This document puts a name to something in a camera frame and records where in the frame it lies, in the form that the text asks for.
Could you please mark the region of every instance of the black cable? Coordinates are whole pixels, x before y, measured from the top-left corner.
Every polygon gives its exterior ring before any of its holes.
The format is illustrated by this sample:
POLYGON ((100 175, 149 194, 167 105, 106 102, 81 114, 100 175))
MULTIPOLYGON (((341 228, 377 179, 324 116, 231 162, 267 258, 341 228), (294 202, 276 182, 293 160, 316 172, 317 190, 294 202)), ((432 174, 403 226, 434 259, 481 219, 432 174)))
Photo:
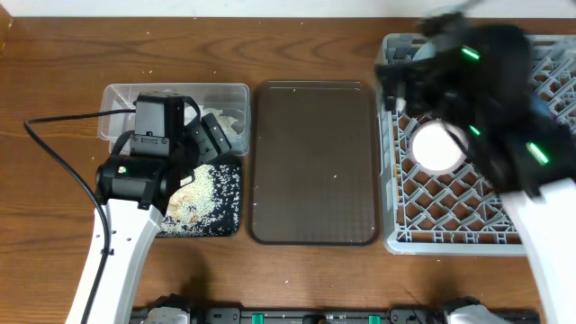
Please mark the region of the black cable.
POLYGON ((106 215, 104 214, 104 210, 102 206, 98 202, 96 198, 96 194, 90 189, 86 181, 70 166, 62 157, 60 157, 52 148, 48 146, 41 138, 38 136, 34 130, 30 127, 31 124, 40 123, 40 122, 59 122, 59 121, 70 121, 70 120, 78 120, 84 118, 94 118, 94 117, 101 117, 107 116, 116 113, 135 113, 136 111, 133 109, 120 109, 115 111, 109 112, 96 112, 96 113, 86 113, 86 114, 79 114, 79 115, 68 115, 68 116, 56 116, 56 117, 44 117, 44 118, 36 118, 31 119, 24 122, 24 128, 32 137, 32 139, 40 145, 52 158, 54 158, 66 171, 68 171, 72 177, 78 181, 82 189, 88 194, 90 200, 94 204, 98 214, 100 215, 100 221, 102 222, 102 227, 104 231, 104 246, 102 249, 102 258, 100 259, 100 265, 98 266, 98 271, 96 272, 96 277, 94 278, 94 283, 92 284, 92 289, 90 290, 90 294, 88 295, 88 300, 86 301, 86 306, 84 308, 84 314, 82 315, 81 323, 87 323, 88 316, 90 315, 90 310, 92 309, 92 304, 94 303, 94 298, 96 296, 96 292, 98 291, 98 285, 100 284, 100 280, 102 279, 102 273, 104 272, 104 267, 106 266, 106 259, 110 252, 110 228, 108 225, 108 220, 106 219, 106 215))

